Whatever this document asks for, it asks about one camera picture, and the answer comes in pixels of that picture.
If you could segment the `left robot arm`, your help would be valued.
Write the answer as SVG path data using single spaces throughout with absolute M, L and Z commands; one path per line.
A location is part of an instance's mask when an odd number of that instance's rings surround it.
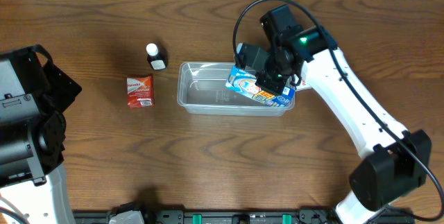
M 63 113 L 81 90 L 40 44 L 1 54 L 1 213 L 8 223 L 74 223 Z

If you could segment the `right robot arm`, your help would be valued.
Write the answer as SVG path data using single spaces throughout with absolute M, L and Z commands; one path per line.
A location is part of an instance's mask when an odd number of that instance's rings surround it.
M 317 21 L 303 28 L 291 7 L 286 2 L 261 18 L 270 48 L 238 44 L 237 62 L 253 69 L 258 86 L 276 96 L 287 83 L 307 82 L 349 134 L 361 163 L 349 176 L 350 193 L 335 207 L 338 223 L 372 223 L 384 214 L 411 217 L 394 202 L 434 179 L 428 167 L 430 138 L 388 114 L 329 32 Z

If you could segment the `white Panadol box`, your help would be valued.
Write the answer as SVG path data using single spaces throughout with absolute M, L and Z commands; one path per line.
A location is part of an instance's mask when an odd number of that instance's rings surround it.
M 304 79 L 302 79 L 300 84 L 296 86 L 297 92 L 307 89 L 311 89 L 311 86 Z

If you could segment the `blue Cool Fever box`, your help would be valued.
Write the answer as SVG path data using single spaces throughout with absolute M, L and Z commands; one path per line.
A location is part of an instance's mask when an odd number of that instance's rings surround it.
M 232 67 L 225 86 L 258 103 L 268 107 L 287 107 L 294 98 L 295 89 L 285 86 L 281 95 L 273 95 L 256 85 L 256 77 L 243 69 Z

